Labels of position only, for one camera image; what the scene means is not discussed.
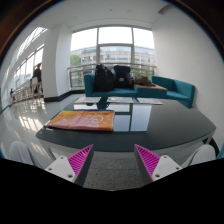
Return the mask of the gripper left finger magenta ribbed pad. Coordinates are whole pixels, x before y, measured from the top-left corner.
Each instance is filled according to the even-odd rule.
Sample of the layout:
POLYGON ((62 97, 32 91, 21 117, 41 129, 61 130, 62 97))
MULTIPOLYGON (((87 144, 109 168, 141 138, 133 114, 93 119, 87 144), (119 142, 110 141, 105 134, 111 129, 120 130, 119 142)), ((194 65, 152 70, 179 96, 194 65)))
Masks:
POLYGON ((83 186, 93 155, 93 146, 89 145, 69 157, 59 156, 46 168, 46 171, 83 186))

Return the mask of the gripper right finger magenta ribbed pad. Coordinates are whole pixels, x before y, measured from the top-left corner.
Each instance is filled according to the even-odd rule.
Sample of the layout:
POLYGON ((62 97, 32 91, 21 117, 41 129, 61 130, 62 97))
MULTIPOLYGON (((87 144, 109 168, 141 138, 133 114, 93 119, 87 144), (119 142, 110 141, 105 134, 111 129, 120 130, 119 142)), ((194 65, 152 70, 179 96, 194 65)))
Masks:
POLYGON ((134 155, 145 184, 152 183, 182 169, 168 155, 159 156, 140 146, 134 146, 134 155))

